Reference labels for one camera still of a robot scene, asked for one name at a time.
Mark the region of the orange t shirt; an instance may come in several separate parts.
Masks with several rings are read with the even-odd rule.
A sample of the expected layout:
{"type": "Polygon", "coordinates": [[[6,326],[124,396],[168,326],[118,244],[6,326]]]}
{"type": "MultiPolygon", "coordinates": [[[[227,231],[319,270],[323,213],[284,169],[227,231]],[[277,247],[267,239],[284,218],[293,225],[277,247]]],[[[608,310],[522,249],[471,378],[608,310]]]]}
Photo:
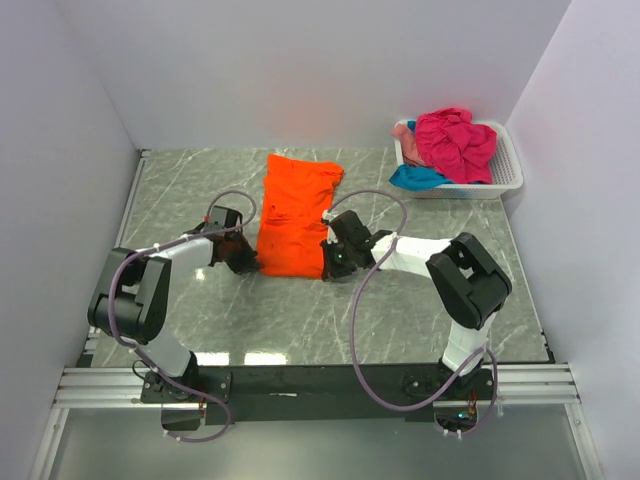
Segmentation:
{"type": "Polygon", "coordinates": [[[332,162],[267,157],[256,250],[261,272],[273,277],[322,277],[323,213],[332,205],[344,169],[332,162]]]}

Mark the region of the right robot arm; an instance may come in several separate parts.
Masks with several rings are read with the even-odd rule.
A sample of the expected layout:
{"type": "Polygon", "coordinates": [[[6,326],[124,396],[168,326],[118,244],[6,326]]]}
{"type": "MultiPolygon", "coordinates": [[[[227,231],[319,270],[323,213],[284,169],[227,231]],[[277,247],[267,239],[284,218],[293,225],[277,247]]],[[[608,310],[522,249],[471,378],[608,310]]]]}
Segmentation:
{"type": "Polygon", "coordinates": [[[452,239],[424,239],[395,231],[376,233],[351,211],[324,212],[328,235],[321,242],[322,279],[334,281],[359,269],[397,271],[433,282],[451,318],[439,374],[444,395],[460,399],[474,386],[488,334],[512,292],[512,283],[480,241],[463,232],[452,239]]]}

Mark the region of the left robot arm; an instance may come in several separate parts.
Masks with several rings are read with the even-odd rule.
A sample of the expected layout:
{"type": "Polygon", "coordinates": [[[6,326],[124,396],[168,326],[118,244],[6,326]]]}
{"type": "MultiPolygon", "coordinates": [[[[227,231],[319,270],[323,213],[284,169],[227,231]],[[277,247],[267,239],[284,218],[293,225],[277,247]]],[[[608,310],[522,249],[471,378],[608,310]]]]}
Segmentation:
{"type": "Polygon", "coordinates": [[[193,399],[200,378],[195,354],[165,325],[172,285],[183,275],[219,263],[235,274],[257,270],[257,252],[242,225],[239,211],[214,206],[203,222],[167,248],[115,248],[90,300],[88,323],[109,336],[115,326],[128,347],[166,374],[164,389],[176,401],[193,399]]]}

